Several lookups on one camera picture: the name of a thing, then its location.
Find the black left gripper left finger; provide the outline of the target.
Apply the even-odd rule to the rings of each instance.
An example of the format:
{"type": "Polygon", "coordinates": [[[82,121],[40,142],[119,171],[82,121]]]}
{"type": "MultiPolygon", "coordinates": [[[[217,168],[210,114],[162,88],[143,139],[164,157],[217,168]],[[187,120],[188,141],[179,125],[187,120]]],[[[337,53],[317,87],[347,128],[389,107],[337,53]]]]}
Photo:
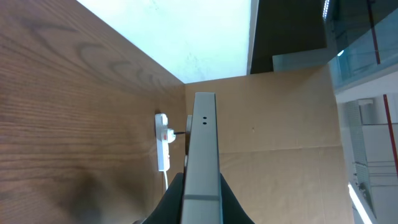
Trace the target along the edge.
{"type": "Polygon", "coordinates": [[[183,195],[183,173],[177,173],[154,211],[133,224],[179,224],[183,195]]]}

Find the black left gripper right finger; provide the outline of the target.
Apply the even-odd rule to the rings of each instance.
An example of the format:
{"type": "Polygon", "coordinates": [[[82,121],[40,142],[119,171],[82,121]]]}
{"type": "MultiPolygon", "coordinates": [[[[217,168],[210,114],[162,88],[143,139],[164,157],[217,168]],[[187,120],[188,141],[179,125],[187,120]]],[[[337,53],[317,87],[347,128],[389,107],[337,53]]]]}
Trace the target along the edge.
{"type": "Polygon", "coordinates": [[[221,178],[221,197],[222,212],[224,224],[254,224],[250,217],[246,214],[233,191],[227,184],[225,178],[220,174],[221,178]]]}

